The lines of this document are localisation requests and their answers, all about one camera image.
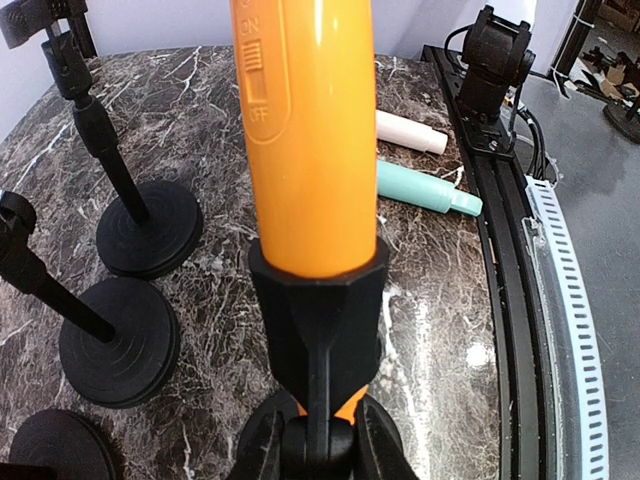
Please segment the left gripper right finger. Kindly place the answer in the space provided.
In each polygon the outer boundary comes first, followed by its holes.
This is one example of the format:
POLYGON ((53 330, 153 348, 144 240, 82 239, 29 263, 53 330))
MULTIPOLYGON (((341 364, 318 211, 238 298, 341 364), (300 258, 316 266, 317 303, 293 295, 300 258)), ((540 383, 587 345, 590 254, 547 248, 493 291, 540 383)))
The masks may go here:
POLYGON ((395 423, 370 395, 356 409, 355 479, 417 479, 395 423))

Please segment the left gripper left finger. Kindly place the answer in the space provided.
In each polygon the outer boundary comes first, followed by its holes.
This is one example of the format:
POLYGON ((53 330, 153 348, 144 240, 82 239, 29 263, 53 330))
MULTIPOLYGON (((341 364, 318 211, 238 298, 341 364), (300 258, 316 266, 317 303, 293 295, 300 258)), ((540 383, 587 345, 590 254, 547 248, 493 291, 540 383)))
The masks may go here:
POLYGON ((283 479, 281 437, 298 405, 285 390, 263 400, 246 421, 239 437, 234 479, 283 479))

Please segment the black round-base stand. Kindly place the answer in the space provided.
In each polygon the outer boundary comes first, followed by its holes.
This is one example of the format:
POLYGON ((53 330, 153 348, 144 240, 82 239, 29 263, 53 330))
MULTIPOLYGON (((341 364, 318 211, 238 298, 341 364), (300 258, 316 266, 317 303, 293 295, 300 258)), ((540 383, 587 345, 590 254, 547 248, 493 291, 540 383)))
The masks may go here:
POLYGON ((269 264, 253 241, 248 264, 275 380, 304 415, 284 434, 291 478, 345 477, 349 421, 338 412, 376 376, 378 324, 390 252, 379 239, 365 265, 329 279, 306 279, 269 264))
POLYGON ((41 49, 54 82, 72 102, 76 129, 117 193, 98 223, 99 257, 115 275, 153 280, 191 255, 202 234, 203 214, 195 196, 178 183, 135 184, 106 108, 91 93, 86 62, 97 52, 87 11, 83 1, 11 1, 1 9, 1 33, 10 49, 46 33, 41 49))
POLYGON ((31 203, 1 193, 1 277, 60 314, 58 350, 73 389, 109 409, 140 405, 171 378, 180 349, 176 314, 152 284, 109 278, 76 296, 29 248, 37 215, 31 203))
POLYGON ((122 468, 102 431, 69 410, 28 417, 15 433, 3 479, 121 479, 122 468))

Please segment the mint green microphone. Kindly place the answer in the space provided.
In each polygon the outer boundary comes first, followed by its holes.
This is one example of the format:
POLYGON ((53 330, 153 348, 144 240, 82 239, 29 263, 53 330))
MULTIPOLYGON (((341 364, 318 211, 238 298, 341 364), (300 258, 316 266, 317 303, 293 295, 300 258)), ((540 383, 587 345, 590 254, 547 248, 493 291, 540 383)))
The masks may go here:
POLYGON ((478 217, 483 201, 454 183, 387 161, 377 162, 378 195, 437 213, 450 211, 478 217))

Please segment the pale pink microphone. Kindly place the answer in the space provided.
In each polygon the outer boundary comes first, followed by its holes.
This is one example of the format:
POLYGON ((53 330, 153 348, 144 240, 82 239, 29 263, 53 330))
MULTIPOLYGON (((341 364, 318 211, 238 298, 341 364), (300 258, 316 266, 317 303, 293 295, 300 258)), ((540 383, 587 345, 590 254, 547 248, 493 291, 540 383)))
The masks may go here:
POLYGON ((377 138, 420 152, 441 155, 448 136, 428 125, 381 110, 376 111, 377 138))

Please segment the orange microphone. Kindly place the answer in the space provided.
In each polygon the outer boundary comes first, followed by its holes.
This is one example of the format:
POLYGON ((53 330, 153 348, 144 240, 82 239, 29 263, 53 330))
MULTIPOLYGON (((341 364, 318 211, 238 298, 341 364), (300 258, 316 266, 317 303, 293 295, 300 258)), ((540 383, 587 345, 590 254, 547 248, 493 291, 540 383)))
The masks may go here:
MULTIPOLYGON (((235 1, 237 80, 269 264, 329 279, 374 256, 376 74, 367 1, 235 1)), ((355 419, 360 390, 339 412, 355 419)))

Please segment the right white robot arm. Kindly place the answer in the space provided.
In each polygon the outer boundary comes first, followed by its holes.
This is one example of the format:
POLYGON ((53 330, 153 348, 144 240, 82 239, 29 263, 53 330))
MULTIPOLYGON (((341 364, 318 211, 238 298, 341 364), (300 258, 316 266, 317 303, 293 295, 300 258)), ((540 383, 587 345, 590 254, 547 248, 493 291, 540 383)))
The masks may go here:
POLYGON ((476 20, 449 33, 444 53, 464 79, 456 95, 462 114, 494 121, 507 91, 519 90, 535 53, 529 49, 535 1, 487 1, 476 20))

